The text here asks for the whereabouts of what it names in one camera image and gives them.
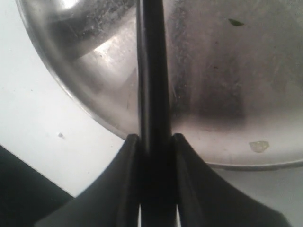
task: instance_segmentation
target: stainless steel pot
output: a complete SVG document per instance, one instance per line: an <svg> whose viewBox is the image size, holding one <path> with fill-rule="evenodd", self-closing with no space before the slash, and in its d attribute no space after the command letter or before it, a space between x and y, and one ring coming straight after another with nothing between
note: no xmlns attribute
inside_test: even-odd
<svg viewBox="0 0 303 227"><path fill-rule="evenodd" d="M17 0L44 63L100 124L138 131L134 0ZM303 1L165 0L174 132L217 167L303 163Z"/></svg>

